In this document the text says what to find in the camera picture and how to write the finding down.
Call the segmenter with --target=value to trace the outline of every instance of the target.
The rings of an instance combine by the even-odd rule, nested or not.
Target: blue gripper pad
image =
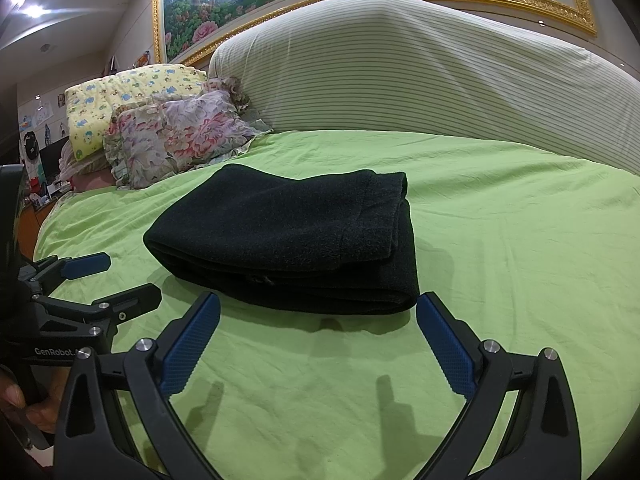
[[[426,295],[418,298],[415,314],[449,386],[466,400],[471,400],[476,392],[474,366],[462,343]]]
[[[111,267],[111,258],[107,253],[88,254],[67,260],[60,270],[60,275],[68,280],[75,280],[104,272],[109,267]]]
[[[162,362],[159,389],[165,397],[180,393],[187,385],[219,322],[220,300],[215,294],[210,294],[184,327]]]

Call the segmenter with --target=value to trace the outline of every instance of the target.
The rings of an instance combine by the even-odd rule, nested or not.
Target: floral pillow
[[[217,89],[116,108],[104,146],[116,184],[141,189],[235,154],[260,133],[240,119],[229,92]]]

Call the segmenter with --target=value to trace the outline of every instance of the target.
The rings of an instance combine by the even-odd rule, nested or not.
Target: green bedsheet
[[[640,178],[519,144],[392,132],[274,134],[234,162],[292,178],[406,172],[421,290],[434,290],[481,339],[527,354],[556,348],[577,408],[583,476],[606,457],[640,402]],[[121,325],[116,350],[156,336],[202,290],[164,270],[142,235],[219,167],[145,190],[86,192],[43,225],[37,257],[112,258],[108,272],[67,282],[57,297],[162,288],[155,312]],[[463,405],[413,310],[332,317],[221,300],[222,321],[172,403],[229,480],[409,479]],[[155,463],[130,399],[126,412]],[[507,421],[503,410],[477,466],[490,462]]]

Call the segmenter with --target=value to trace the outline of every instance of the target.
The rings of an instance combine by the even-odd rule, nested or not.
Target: yellow patterned pillow
[[[111,110],[129,100],[167,92],[197,95],[207,73],[179,64],[157,64],[93,79],[65,91],[69,139],[76,160],[102,149]]]

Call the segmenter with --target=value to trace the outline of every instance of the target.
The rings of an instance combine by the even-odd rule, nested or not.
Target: ceiling
[[[108,47],[129,0],[26,0],[0,36],[0,91],[50,66]],[[31,5],[50,9],[30,18]],[[51,45],[41,52],[43,44]]]
[[[17,143],[16,83],[86,54],[105,51],[130,0],[0,0],[0,153]],[[29,6],[50,10],[39,18]],[[44,44],[50,45],[46,52]]]

